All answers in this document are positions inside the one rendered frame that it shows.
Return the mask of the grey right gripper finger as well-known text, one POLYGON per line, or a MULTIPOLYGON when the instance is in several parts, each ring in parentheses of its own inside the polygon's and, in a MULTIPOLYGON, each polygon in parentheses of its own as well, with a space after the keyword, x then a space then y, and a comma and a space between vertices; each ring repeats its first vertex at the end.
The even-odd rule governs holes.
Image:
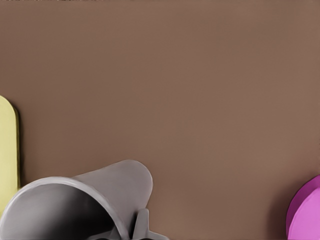
POLYGON ((150 212, 147 208, 138 211, 132 240, 170 240, 167 236, 150 230, 149 214, 150 212))

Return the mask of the white IKEA cup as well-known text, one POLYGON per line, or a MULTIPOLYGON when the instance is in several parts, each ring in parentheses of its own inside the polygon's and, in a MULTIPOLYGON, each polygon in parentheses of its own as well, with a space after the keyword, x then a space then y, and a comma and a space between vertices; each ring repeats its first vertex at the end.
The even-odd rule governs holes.
POLYGON ((130 240, 153 189, 149 170, 123 160, 22 187, 0 218, 0 240, 130 240))

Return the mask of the yellow tray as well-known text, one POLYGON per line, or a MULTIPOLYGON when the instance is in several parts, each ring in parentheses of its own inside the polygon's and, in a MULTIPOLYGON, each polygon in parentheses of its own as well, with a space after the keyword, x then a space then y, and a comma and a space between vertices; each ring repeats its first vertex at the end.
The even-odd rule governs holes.
POLYGON ((19 114, 10 102, 0 95, 0 217, 19 188, 19 114))

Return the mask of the pink round cup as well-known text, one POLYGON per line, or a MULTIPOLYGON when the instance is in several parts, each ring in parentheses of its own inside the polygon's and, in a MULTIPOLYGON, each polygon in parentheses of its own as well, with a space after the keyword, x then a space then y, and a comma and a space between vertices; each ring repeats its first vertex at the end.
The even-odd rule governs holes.
POLYGON ((320 240, 320 175, 294 195, 285 223, 288 240, 320 240))

